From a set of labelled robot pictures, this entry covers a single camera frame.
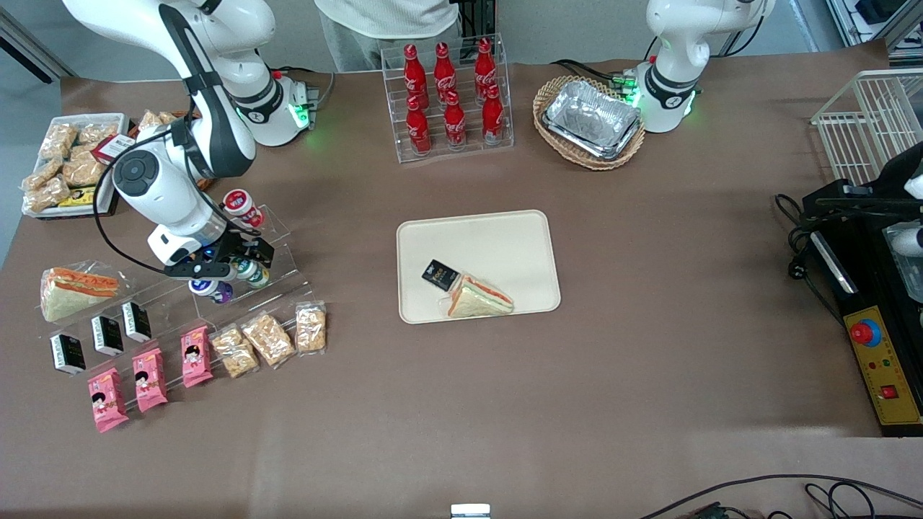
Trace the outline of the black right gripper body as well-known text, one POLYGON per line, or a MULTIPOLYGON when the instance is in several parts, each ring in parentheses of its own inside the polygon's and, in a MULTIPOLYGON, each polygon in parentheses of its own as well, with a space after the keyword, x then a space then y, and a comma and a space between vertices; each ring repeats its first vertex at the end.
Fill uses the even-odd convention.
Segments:
POLYGON ((249 260, 247 244, 251 238, 251 234, 239 229, 225 229, 214 243, 208 245, 208 263, 230 264, 241 259, 249 260))

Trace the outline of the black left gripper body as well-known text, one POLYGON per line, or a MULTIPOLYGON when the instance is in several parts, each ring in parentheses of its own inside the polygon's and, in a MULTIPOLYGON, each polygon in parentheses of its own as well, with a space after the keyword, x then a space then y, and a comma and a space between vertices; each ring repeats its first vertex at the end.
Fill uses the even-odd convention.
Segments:
POLYGON ((887 210, 921 210, 922 141, 886 162, 873 181, 873 202, 887 210))

